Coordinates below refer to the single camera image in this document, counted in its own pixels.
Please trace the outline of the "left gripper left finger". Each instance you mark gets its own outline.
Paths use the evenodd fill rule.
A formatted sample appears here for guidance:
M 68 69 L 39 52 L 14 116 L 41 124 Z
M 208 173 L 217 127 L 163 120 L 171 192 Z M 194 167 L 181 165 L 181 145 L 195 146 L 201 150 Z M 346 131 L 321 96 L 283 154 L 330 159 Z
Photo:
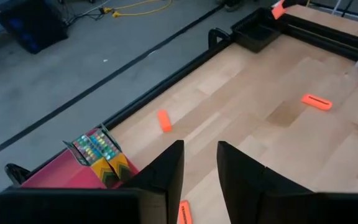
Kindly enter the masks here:
M 122 213 L 122 224 L 177 224 L 184 160 L 184 141 L 177 140 L 121 185 L 135 194 L 135 204 Z

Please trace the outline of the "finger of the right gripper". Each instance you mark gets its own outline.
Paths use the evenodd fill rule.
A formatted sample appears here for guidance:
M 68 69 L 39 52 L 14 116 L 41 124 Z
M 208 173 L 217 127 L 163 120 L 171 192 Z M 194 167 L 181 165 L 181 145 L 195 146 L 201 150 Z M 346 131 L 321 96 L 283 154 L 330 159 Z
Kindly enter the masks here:
M 291 7 L 294 5 L 307 6 L 309 0 L 284 0 L 283 7 Z

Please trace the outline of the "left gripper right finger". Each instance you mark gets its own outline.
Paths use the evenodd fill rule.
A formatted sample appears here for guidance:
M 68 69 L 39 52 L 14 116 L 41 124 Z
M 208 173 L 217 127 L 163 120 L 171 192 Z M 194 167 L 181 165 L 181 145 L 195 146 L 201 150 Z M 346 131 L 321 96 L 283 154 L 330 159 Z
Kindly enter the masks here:
M 323 196 L 226 141 L 218 142 L 217 165 L 232 224 L 326 224 Z

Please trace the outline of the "orange eraser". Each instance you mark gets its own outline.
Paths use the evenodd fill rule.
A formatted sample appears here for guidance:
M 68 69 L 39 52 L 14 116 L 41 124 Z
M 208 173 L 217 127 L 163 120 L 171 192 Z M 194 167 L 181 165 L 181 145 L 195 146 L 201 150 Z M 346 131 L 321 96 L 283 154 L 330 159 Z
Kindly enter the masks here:
M 285 0 L 279 0 L 272 6 L 271 13 L 276 20 L 286 13 L 286 9 L 283 6 L 284 1 Z
M 190 203 L 187 200 L 182 200 L 180 202 L 179 212 L 178 212 L 178 222 L 179 224 L 193 224 Z
M 157 118 L 163 132 L 167 133 L 172 130 L 172 124 L 166 110 L 158 110 Z
M 331 101 L 311 94 L 305 94 L 301 102 L 323 111 L 329 111 L 333 106 Z

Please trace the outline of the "black plastic basket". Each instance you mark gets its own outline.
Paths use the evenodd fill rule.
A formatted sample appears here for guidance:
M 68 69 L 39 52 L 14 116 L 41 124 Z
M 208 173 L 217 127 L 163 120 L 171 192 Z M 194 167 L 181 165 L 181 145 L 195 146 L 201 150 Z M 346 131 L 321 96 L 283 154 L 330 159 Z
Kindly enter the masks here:
M 256 9 L 231 26 L 233 41 L 253 53 L 259 53 L 281 35 L 278 20 L 284 13 L 279 12 L 275 16 L 272 9 Z

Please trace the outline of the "pink plastic tray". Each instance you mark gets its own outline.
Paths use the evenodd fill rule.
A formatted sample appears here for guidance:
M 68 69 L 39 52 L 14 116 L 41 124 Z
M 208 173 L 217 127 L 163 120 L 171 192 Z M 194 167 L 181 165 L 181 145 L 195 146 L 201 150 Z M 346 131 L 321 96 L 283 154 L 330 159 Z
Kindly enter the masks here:
M 138 173 L 137 168 L 128 160 L 133 176 Z M 82 166 L 67 147 L 49 161 L 30 172 L 28 179 L 15 187 L 32 188 L 81 188 L 81 189 L 108 189 L 97 178 L 94 172 Z

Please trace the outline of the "black equipment case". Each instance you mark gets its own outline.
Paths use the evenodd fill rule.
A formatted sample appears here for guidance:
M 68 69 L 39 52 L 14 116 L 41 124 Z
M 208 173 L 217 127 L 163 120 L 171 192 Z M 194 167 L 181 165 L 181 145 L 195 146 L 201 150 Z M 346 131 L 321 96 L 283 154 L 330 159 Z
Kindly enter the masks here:
M 46 0 L 1 3 L 0 25 L 31 54 L 68 38 L 62 14 Z

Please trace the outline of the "black frame clamp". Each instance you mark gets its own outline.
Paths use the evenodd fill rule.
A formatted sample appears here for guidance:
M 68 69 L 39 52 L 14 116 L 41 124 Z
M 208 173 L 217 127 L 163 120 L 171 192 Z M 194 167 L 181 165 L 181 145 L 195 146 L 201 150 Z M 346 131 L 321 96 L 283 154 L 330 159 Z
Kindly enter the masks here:
M 208 48 L 212 49 L 217 46 L 220 41 L 231 41 L 231 36 L 220 28 L 213 28 L 208 32 Z
M 4 170 L 15 186 L 21 186 L 30 174 L 29 170 L 12 163 L 6 164 Z

